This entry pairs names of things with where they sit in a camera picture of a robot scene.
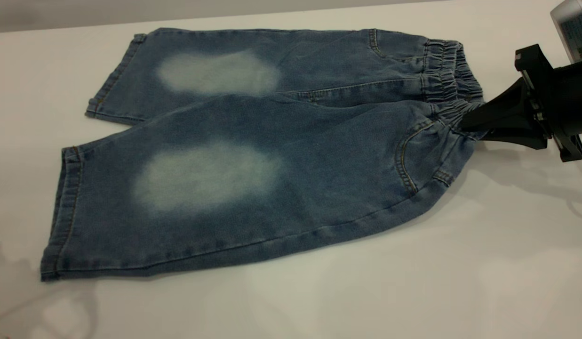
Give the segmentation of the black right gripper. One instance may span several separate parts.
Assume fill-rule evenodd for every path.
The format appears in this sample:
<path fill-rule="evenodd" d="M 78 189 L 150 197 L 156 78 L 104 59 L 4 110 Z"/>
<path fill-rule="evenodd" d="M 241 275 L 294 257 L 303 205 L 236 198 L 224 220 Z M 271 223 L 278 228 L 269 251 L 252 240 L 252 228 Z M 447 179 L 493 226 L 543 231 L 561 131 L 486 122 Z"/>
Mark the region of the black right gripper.
<path fill-rule="evenodd" d="M 515 69 L 522 78 L 466 113 L 460 127 L 485 132 L 484 141 L 534 150 L 547 148 L 547 139 L 553 139 L 561 161 L 582 160 L 582 60 L 552 67 L 540 45 L 532 45 L 515 51 Z"/>

